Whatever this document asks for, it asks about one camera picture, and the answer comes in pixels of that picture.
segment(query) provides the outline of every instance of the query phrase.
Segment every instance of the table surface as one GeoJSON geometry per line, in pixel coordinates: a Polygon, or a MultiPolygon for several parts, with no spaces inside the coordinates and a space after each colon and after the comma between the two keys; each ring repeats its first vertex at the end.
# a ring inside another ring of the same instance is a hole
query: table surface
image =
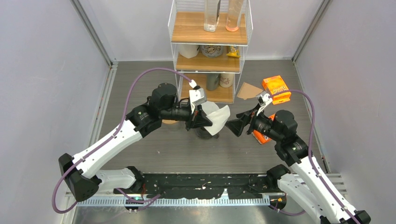
{"type": "MultiPolygon", "coordinates": [[[[173,63],[119,64],[100,137],[119,124],[125,98],[133,80],[144,70],[154,67],[173,68],[173,63]]],[[[246,61],[239,88],[243,82],[261,88],[264,78],[276,75],[282,76],[289,89],[301,89],[291,60],[246,61]]],[[[132,110],[145,103],[152,90],[164,82],[175,84],[175,76],[166,71],[155,71],[142,77],[132,92],[128,109],[132,110]]],[[[269,106],[265,114],[269,116],[281,109],[291,111],[298,123],[298,135],[308,141],[311,121],[304,99],[298,94],[292,94],[290,99],[287,103],[269,106]]],[[[234,104],[228,105],[231,110],[230,119],[234,119],[235,114],[255,107],[257,100],[236,98],[234,104]]],[[[220,131],[218,139],[202,140],[194,131],[187,132],[184,123],[177,122],[173,125],[163,124],[161,128],[112,158],[103,169],[135,166],[145,173],[265,173],[278,164],[284,164],[276,155],[274,145],[274,141],[260,145],[252,135],[243,134],[237,138],[227,128],[220,131]]],[[[323,166],[316,141],[313,143],[313,153],[323,166]]]]}

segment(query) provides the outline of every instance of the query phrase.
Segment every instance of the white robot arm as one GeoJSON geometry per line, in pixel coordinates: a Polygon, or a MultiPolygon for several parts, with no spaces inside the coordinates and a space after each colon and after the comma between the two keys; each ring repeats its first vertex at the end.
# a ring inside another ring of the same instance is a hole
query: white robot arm
{"type": "Polygon", "coordinates": [[[121,127],[118,125],[109,134],[80,153],[73,156],[62,155],[59,158],[62,174],[77,164],[64,179],[76,201],[84,201],[97,191],[140,188],[142,176],[134,167],[121,170],[100,170],[100,168],[127,146],[160,128],[162,119],[185,121],[187,130],[212,126],[211,119],[206,117],[201,106],[206,102],[205,91],[196,86],[194,90],[190,90],[189,94],[187,105],[180,105],[176,87],[166,83],[160,84],[153,90],[146,103],[135,107],[126,115],[121,127]],[[86,157],[88,153],[104,143],[106,144],[86,157]]]}
{"type": "Polygon", "coordinates": [[[236,136],[250,124],[247,134],[256,130],[276,141],[277,155],[296,172],[305,187],[284,165],[267,172],[267,180],[291,196],[317,224],[368,224],[371,221],[366,211],[357,211],[335,188],[318,162],[308,151],[308,145],[297,135],[294,115],[285,110],[276,112],[272,121],[263,113],[271,102],[271,96],[263,92],[257,96],[259,104],[252,110],[237,114],[237,119],[228,121],[228,127],[236,136]]]}

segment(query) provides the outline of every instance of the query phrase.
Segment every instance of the clear glass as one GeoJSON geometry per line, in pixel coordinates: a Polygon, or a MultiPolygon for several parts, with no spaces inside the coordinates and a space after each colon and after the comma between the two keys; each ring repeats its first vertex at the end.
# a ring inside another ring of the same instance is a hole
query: clear glass
{"type": "Polygon", "coordinates": [[[226,29],[235,32],[239,29],[240,15],[245,0],[229,0],[226,29]]]}
{"type": "Polygon", "coordinates": [[[216,31],[220,17],[220,0],[205,0],[204,30],[216,31]]]}

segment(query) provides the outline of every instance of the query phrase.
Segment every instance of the orange box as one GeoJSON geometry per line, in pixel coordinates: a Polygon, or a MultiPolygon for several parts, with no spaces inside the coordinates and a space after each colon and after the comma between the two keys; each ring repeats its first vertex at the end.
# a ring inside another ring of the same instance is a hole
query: orange box
{"type": "MultiPolygon", "coordinates": [[[[269,118],[271,120],[274,120],[275,118],[275,114],[272,114],[271,116],[269,116],[269,118]]],[[[271,139],[263,134],[260,134],[260,132],[254,130],[253,131],[253,136],[259,141],[260,144],[265,144],[269,141],[271,141],[271,139]]]]}
{"type": "MultiPolygon", "coordinates": [[[[289,90],[281,76],[274,76],[271,78],[263,79],[262,86],[264,87],[265,91],[270,92],[271,95],[285,90],[289,90]]],[[[290,101],[290,95],[291,92],[279,94],[272,98],[272,104],[275,105],[290,101]]]]}

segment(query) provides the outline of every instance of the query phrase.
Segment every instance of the metal floor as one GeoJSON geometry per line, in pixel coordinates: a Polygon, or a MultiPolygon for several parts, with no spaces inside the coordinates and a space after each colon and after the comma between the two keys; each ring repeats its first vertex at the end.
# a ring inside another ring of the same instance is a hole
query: metal floor
{"type": "MultiPolygon", "coordinates": [[[[288,212],[301,212],[292,199],[288,199],[288,204],[288,212]]],[[[73,224],[315,224],[307,213],[291,217],[268,206],[152,207],[112,219],[120,212],[125,213],[125,208],[77,207],[73,224]]]]}
{"type": "MultiPolygon", "coordinates": [[[[120,122],[125,98],[133,80],[144,70],[154,67],[173,68],[173,62],[119,64],[100,137],[109,133],[120,122]]],[[[301,89],[291,60],[246,61],[239,87],[243,82],[261,87],[264,78],[275,75],[281,75],[289,89],[301,89]]],[[[142,77],[132,92],[128,109],[145,103],[152,90],[163,82],[175,84],[174,74],[156,71],[142,77]]],[[[235,98],[234,104],[229,104],[230,118],[234,119],[236,113],[247,111],[256,105],[256,99],[235,98]]],[[[307,141],[311,122],[303,97],[292,94],[291,101],[271,105],[265,114],[269,116],[281,109],[289,110],[295,115],[298,122],[297,133],[307,141]]],[[[202,140],[193,131],[187,132],[182,122],[163,124],[160,129],[112,158],[103,169],[136,166],[145,173],[265,173],[283,163],[276,155],[274,145],[274,141],[260,145],[252,135],[244,134],[237,138],[226,127],[221,130],[220,138],[202,140]]],[[[314,154],[320,159],[317,143],[314,142],[313,146],[314,154]]]]}

